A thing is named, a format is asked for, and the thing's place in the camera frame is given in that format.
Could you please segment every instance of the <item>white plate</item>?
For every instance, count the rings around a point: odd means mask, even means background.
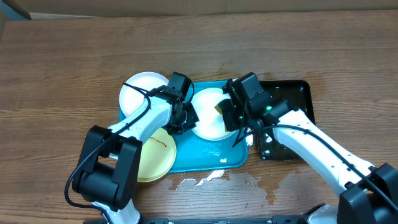
[[[197,112],[199,122],[192,131],[197,136],[210,141],[219,141],[234,133],[234,131],[225,131],[223,117],[215,109],[215,106],[225,99],[230,97],[228,94],[223,94],[220,88],[207,88],[193,96],[192,105]]]
[[[162,85],[167,85],[169,80],[155,72],[141,72],[133,75],[126,81],[127,84],[151,90]],[[119,105],[123,114],[128,117],[144,102],[144,96],[136,90],[123,85],[119,95]]]

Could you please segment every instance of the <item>food stain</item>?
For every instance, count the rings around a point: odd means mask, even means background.
[[[159,143],[161,143],[162,145],[164,145],[164,147],[167,147],[166,144],[164,144],[164,142],[161,142],[161,141],[157,140],[156,138],[150,137],[149,139],[154,140],[154,141],[156,141],[156,142],[159,142]]]

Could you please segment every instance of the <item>wood grain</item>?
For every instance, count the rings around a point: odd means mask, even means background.
[[[118,121],[121,83],[142,71],[194,81],[253,71],[304,79],[317,124],[358,156],[398,167],[398,11],[7,22],[0,43],[0,220],[80,223],[63,198],[92,125]],[[269,217],[337,198],[302,161],[246,163],[140,184],[145,217]],[[74,200],[83,202],[77,194]]]
[[[6,15],[4,13],[0,12],[0,40],[2,37],[2,33],[4,32],[4,28],[6,26],[6,21],[8,19],[6,18]]]

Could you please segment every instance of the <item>black mount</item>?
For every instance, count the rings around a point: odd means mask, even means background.
[[[223,86],[223,92],[231,97],[230,100],[223,100],[218,104],[227,131],[241,128],[242,118],[243,126],[251,129],[277,124],[281,116],[298,109],[283,98],[273,99],[252,72],[235,81],[229,79]]]
[[[185,131],[194,128],[195,123],[199,121],[192,104],[183,103],[191,83],[191,79],[186,75],[173,72],[169,84],[156,94],[156,97],[167,100],[173,105],[170,121],[163,127],[168,134],[183,134]]]
[[[166,218],[147,218],[143,224],[308,224],[308,217],[325,204],[311,208],[303,215],[276,215],[272,218],[226,218],[226,219],[190,219],[168,220]]]
[[[87,133],[78,165],[94,149],[112,135],[111,130],[93,126]],[[72,189],[86,201],[101,202],[111,210],[123,209],[130,201],[137,185],[142,142],[135,138],[116,136],[105,145],[101,155],[91,156],[73,178]],[[119,155],[113,168],[98,162],[98,156]]]
[[[389,164],[379,168],[370,167],[367,178],[380,188],[396,205],[398,204],[398,171]],[[394,211],[378,194],[367,194],[364,180],[357,184],[348,182],[340,195],[337,224],[391,224],[398,223],[398,212]]]

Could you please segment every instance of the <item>teal tray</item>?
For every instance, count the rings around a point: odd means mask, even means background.
[[[195,93],[206,88],[221,88],[225,83],[225,80],[195,82]],[[119,120],[122,121],[124,118],[125,115],[119,109]],[[177,146],[177,156],[169,173],[229,169],[243,165],[248,158],[248,146],[246,140],[243,140],[232,148],[237,135],[236,131],[232,136],[220,141],[202,139],[192,130],[183,135],[172,135]]]

